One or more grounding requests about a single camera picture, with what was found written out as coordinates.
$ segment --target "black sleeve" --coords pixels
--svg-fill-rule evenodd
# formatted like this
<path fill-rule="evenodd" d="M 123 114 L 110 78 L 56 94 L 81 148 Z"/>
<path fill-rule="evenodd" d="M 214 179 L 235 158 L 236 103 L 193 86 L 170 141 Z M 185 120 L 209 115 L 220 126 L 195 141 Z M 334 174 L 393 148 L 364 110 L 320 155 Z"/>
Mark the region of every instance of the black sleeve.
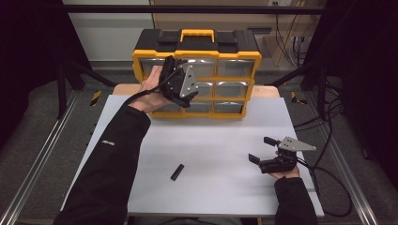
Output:
<path fill-rule="evenodd" d="M 150 120 L 123 105 L 102 133 L 54 224 L 123 224 Z"/>
<path fill-rule="evenodd" d="M 283 177 L 275 182 L 279 207 L 275 224 L 318 224 L 313 202 L 301 178 Z"/>

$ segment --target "white table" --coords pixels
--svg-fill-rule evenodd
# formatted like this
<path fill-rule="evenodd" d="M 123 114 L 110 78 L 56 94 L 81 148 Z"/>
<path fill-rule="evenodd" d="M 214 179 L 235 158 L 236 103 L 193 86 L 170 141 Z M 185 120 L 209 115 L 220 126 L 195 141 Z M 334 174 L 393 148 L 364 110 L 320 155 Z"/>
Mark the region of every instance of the white table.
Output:
<path fill-rule="evenodd" d="M 100 134 L 128 96 L 109 96 L 75 179 Z M 297 138 L 283 98 L 252 97 L 247 115 L 239 120 L 151 118 L 131 190 L 130 216 L 264 217 L 275 215 L 275 179 L 248 160 L 275 158 L 268 136 Z M 173 181 L 179 164 L 185 168 Z M 301 177 L 315 212 L 324 216 L 309 172 Z"/>

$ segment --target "black cable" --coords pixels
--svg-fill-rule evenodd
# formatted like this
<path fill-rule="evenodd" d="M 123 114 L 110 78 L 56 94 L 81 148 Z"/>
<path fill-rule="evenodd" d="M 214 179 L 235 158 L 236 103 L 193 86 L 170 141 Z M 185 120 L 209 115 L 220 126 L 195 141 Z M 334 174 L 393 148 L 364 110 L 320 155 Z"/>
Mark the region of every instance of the black cable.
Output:
<path fill-rule="evenodd" d="M 314 188 L 315 188 L 315 192 L 318 195 L 318 197 L 320 195 L 320 191 L 319 191 L 319 185 L 318 185 L 318 181 L 317 181 L 316 174 L 315 174 L 316 170 L 320 170 L 320 171 L 326 173 L 327 175 L 329 175 L 334 180 L 336 180 L 337 183 L 343 188 L 344 192 L 346 193 L 347 198 L 348 198 L 348 202 L 349 202 L 348 209 L 346 210 L 346 212 L 344 212 L 343 214 L 335 214 L 335 213 L 331 213 L 330 211 L 325 210 L 324 208 L 322 208 L 323 211 L 325 212 L 325 214 L 328 214 L 330 216 L 337 217 L 337 218 L 344 218 L 344 217 L 350 215 L 351 212 L 352 212 L 352 208 L 353 208 L 352 198 L 351 198 L 351 194 L 349 193 L 349 191 L 347 190 L 347 188 L 345 187 L 343 182 L 341 182 L 339 180 L 339 178 L 337 178 L 333 173 L 331 173 L 330 171 L 328 171 L 328 170 L 326 170 L 326 169 L 324 169 L 322 167 L 311 167 L 310 165 L 308 165 L 308 163 L 304 159 L 302 159 L 300 157 L 297 157 L 297 160 L 298 160 L 299 164 L 301 164 L 304 167 L 308 168 L 312 178 L 314 179 Z"/>
<path fill-rule="evenodd" d="M 335 98 L 335 99 L 329 104 L 329 106 L 328 106 L 328 112 L 330 112 L 330 106 L 331 106 L 335 101 L 337 101 L 337 100 L 340 100 L 340 99 L 339 99 L 339 98 Z M 326 149 L 328 148 L 330 139 L 331 139 L 331 132 L 333 131 L 332 125 L 331 125 L 331 119 L 328 120 L 328 124 L 329 124 L 329 135 L 328 135 L 328 138 L 327 138 L 327 140 L 326 140 L 326 142 L 325 142 L 325 145 L 324 145 L 324 147 L 323 147 L 323 149 L 322 149 L 322 151 L 321 151 L 321 154 L 319 155 L 318 160 L 317 160 L 316 163 L 314 164 L 314 167 L 317 167 L 317 166 L 318 166 L 319 161 L 320 161 L 320 160 L 322 159 L 322 157 L 324 156 L 324 154 L 325 154 L 325 152 L 326 152 Z"/>
<path fill-rule="evenodd" d="M 343 213 L 343 214 L 335 214 L 335 213 L 331 213 L 331 212 L 329 212 L 329 211 L 323 209 L 324 212 L 325 212 L 326 214 L 328 214 L 328 215 L 331 215 L 331 216 L 337 217 L 337 218 L 344 218 L 344 217 L 350 215 L 350 214 L 351 214 L 351 211 L 352 211 L 352 208 L 353 208 L 352 198 L 351 198 L 351 194 L 349 193 L 349 191 L 347 190 L 347 188 L 345 187 L 345 185 L 343 184 L 343 182 L 341 182 L 341 181 L 339 180 L 339 178 L 337 178 L 333 173 L 331 173 L 330 171 L 328 171 L 328 170 L 326 170 L 326 169 L 324 169 L 324 168 L 322 168 L 322 167 L 314 167 L 314 171 L 315 171 L 315 170 L 322 171 L 322 172 L 326 173 L 327 175 L 331 176 L 334 180 L 336 180 L 337 183 L 339 183 L 339 185 L 344 189 L 344 191 L 345 191 L 345 193 L 346 193 L 346 195 L 347 195 L 348 201 L 349 201 L 348 209 L 347 209 L 347 211 L 346 211 L 345 213 Z"/>
<path fill-rule="evenodd" d="M 281 32 L 279 31 L 279 22 L 278 22 L 278 18 L 279 18 L 279 15 L 276 14 L 276 15 L 275 15 L 275 21 L 276 21 L 275 38 L 276 38 L 276 43 L 278 44 L 279 48 L 281 49 L 281 51 L 282 51 L 282 53 L 283 53 L 283 55 L 284 55 L 284 58 L 286 58 L 287 62 L 289 62 L 291 65 L 294 65 L 294 66 L 295 66 L 295 64 L 290 60 L 289 56 L 287 55 L 285 45 L 283 44 L 282 35 L 281 35 Z M 282 47 L 281 44 L 279 43 L 278 34 L 279 34 L 279 38 L 281 39 L 281 43 L 283 44 L 283 47 Z"/>
<path fill-rule="evenodd" d="M 338 104 L 338 105 L 336 105 L 336 106 L 333 106 L 332 108 L 330 108 L 330 111 L 326 111 L 325 113 L 333 113 L 333 116 L 331 117 L 331 118 L 333 118 L 333 117 L 336 115 L 336 113 L 340 113 L 341 111 L 332 112 L 332 110 L 334 110 L 335 108 L 338 108 L 338 107 L 340 107 L 340 106 L 342 106 L 342 104 Z M 294 125 L 293 128 L 298 128 L 298 127 L 301 127 L 301 126 L 304 126 L 304 125 L 311 124 L 312 122 L 316 121 L 316 120 L 319 119 L 319 118 L 321 118 L 320 115 L 316 116 L 316 117 L 313 118 L 313 119 L 310 119 L 309 121 L 303 122 L 303 123 L 301 123 L 301 124 Z"/>
<path fill-rule="evenodd" d="M 176 70 L 170 74 L 170 76 L 168 76 L 166 79 L 164 79 L 163 82 L 159 83 L 156 87 L 150 89 L 150 90 L 144 90 L 142 92 L 138 92 L 132 96 L 130 96 L 129 98 L 127 98 L 127 100 L 125 100 L 125 102 L 123 103 L 123 105 L 128 105 L 130 104 L 132 101 L 134 101 L 135 99 L 142 97 L 142 96 L 146 96 L 146 95 L 150 95 L 151 93 L 155 93 L 156 90 L 158 90 L 159 88 L 161 88 L 163 85 L 165 85 L 174 75 L 176 75 Z"/>

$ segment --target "person's arm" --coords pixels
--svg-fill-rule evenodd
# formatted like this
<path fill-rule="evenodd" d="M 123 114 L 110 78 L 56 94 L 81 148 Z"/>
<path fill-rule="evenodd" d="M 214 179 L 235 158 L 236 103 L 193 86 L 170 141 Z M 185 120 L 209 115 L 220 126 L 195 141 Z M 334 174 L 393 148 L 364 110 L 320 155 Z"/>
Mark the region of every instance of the person's arm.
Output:
<path fill-rule="evenodd" d="M 274 185 L 279 202 L 275 224 L 318 224 L 313 202 L 299 176 L 299 168 L 296 167 L 292 172 L 276 172 L 270 175 L 278 179 Z"/>
<path fill-rule="evenodd" d="M 140 91 L 158 84 L 154 67 Z M 169 104 L 153 93 L 123 105 L 102 133 L 54 224 L 123 224 L 137 171 L 141 142 L 150 126 L 145 113 Z"/>

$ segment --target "yellow storage organizer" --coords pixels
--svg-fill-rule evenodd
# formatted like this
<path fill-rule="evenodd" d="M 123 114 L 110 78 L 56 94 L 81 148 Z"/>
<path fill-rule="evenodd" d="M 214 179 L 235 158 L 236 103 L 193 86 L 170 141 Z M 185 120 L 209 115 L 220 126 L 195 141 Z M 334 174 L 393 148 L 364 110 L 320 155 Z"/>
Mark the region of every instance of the yellow storage organizer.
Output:
<path fill-rule="evenodd" d="M 153 66 L 163 65 L 164 58 L 188 62 L 199 94 L 189 108 L 175 104 L 152 112 L 152 116 L 215 119 L 243 118 L 254 86 L 254 74 L 261 62 L 252 31 L 215 30 L 143 30 L 132 53 L 133 71 L 141 83 Z"/>

